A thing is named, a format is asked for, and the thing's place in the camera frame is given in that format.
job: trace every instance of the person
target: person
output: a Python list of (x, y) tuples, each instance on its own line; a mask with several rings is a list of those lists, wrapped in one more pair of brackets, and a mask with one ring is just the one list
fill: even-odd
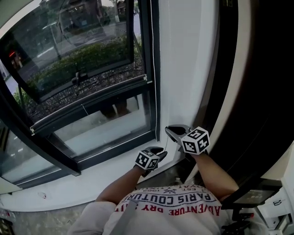
[[(127, 105), (128, 105), (127, 100), (122, 100), (118, 103), (115, 103), (114, 105), (116, 107), (116, 110), (118, 112), (119, 117), (122, 117), (122, 116), (130, 113), (130, 111), (127, 108)], [(109, 120), (116, 118), (116, 112), (115, 112), (114, 107), (112, 105), (103, 107), (102, 109), (100, 109), (100, 112)]]
[[(111, 183), (95, 202), (85, 207), (68, 234), (221, 234), (223, 225), (233, 223), (232, 211), (221, 210), (221, 202), (235, 192), (238, 185), (208, 155), (192, 156), (197, 162), (205, 188), (199, 185), (175, 185), (134, 190), (144, 173), (136, 165)], [(129, 203), (134, 200), (137, 206), (133, 212), (123, 216)], [(250, 219), (250, 234), (268, 234), (255, 210), (250, 212), (254, 213)], [(114, 233), (118, 221), (120, 232)]]

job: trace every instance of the wrist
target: wrist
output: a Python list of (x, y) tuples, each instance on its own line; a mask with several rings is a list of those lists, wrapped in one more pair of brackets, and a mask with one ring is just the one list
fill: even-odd
[(133, 169), (135, 169), (135, 171), (137, 171), (140, 174), (144, 174), (145, 173), (145, 170), (143, 168), (139, 167), (138, 165), (135, 165), (133, 167)]
[(199, 155), (191, 154), (191, 156), (197, 161), (199, 158), (206, 157), (207, 155), (205, 153), (200, 153)]

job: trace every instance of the window frame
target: window frame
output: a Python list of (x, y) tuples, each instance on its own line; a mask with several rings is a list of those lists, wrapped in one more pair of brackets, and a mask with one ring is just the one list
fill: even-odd
[[(153, 13), (153, 28), (151, 27), (151, 6), (152, 4), (152, 13)], [(46, 138), (42, 138), (38, 134), (33, 134), (30, 130), (30, 127), (34, 123), (26, 116), (21, 107), (15, 101), (13, 95), (8, 90), (2, 76), (0, 75), (0, 102), (4, 105), (0, 107), (0, 119), (7, 125), (7, 127), (29, 148), (35, 151), (44, 159), (53, 163), (53, 165), (58, 166), (60, 169), (53, 172), (43, 174), (40, 172), (36, 175), (26, 177), (22, 180), (14, 182), (14, 184), (19, 187), (26, 189), (41, 185), (67, 175), (78, 176), (81, 174), (81, 171), (92, 167), (96, 164), (102, 163), (108, 159), (116, 157), (120, 154), (123, 154), (129, 150), (132, 150), (146, 142), (149, 142), (153, 139), (159, 140), (160, 133), (160, 50), (151, 50), (152, 41), (156, 47), (159, 46), (159, 8), (158, 1), (148, 1), (140, 0), (138, 2), (140, 10), (140, 27), (141, 27), (141, 39), (142, 39), (142, 57), (143, 66), (146, 71), (147, 79), (144, 78), (135, 78), (135, 82), (127, 82), (129, 86), (124, 87), (124, 90), (121, 89), (121, 85), (117, 90), (112, 90), (108, 97), (102, 99), (103, 97), (96, 97), (98, 101), (93, 99), (89, 101), (90, 106), (101, 104), (102, 101), (106, 103), (113, 104), (113, 100), (119, 97), (133, 97), (135, 95), (143, 94), (145, 92), (149, 93), (149, 105), (150, 105), (150, 130), (142, 133), (130, 140), (127, 140), (121, 144), (115, 145), (110, 149), (107, 149), (102, 152), (98, 152), (95, 155), (83, 159), (79, 162), (68, 157), (63, 152), (61, 152), (55, 145), (49, 142)], [(39, 133), (45, 130), (48, 131), (48, 127), (44, 129), (39, 129)]]
[(34, 123), (30, 129), (33, 134), (46, 137), (62, 127), (99, 111), (103, 106), (114, 104), (117, 99), (129, 99), (139, 95), (144, 89), (149, 88), (145, 77), (141, 75), (131, 78), (81, 98)]
[[(118, 67), (124, 66), (131, 64), (134, 61), (134, 34), (133, 34), (133, 22), (134, 22), (134, 14), (133, 14), (133, 9), (134, 9), (134, 2), (131, 0), (126, 0), (126, 29), (127, 29), (127, 47), (128, 47), (128, 52), (130, 53), (128, 58), (112, 63), (107, 66), (103, 66), (101, 68), (95, 69), (91, 72), (87, 72), (85, 74), (80, 74), (79, 73), (79, 78), (78, 81), (75, 80), (76, 82), (83, 82), (85, 80), (90, 79), (93, 76), (96, 76), (98, 74), (107, 72), (112, 69), (116, 69)], [(4, 47), (1, 45), (6, 45), (7, 43), (7, 33), (3, 35), (2, 38), (0, 38), (0, 60), (2, 61), (3, 65), (6, 67), (7, 71), (10, 73), (10, 75), (15, 79), (15, 81), (20, 85), (20, 87), (37, 103), (40, 104), (47, 99), (51, 98), (52, 96), (62, 92), (63, 90), (66, 90), (74, 85), (76, 85), (72, 80), (68, 81), (67, 83), (53, 89), (52, 91), (48, 92), (47, 94), (40, 96), (38, 93), (36, 93), (32, 88), (30, 88), (27, 83), (24, 81), (24, 79), (19, 75), (16, 69), (13, 68), (11, 64), (11, 60), (9, 59), (9, 56), (5, 53)]]

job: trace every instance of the floor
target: floor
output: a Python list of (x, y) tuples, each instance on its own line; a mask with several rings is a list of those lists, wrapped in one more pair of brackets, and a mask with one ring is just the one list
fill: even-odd
[[(184, 159), (166, 171), (141, 182), (137, 188), (167, 186), (185, 182), (194, 165), (195, 161)], [(81, 215), (86, 205), (87, 203), (45, 212), (15, 213), (14, 233), (15, 235), (66, 235), (69, 227)]]

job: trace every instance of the white t-shirt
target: white t-shirt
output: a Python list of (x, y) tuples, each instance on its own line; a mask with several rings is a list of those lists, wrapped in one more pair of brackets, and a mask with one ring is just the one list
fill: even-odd
[[(220, 202), (206, 188), (180, 185), (135, 190), (117, 206), (111, 202), (91, 203), (68, 234), (110, 234), (131, 198), (138, 201), (138, 205), (125, 227), (124, 234), (128, 235), (221, 234), (223, 225), (233, 223), (232, 211), (221, 210)], [(256, 213), (251, 219), (250, 231), (268, 234)]]

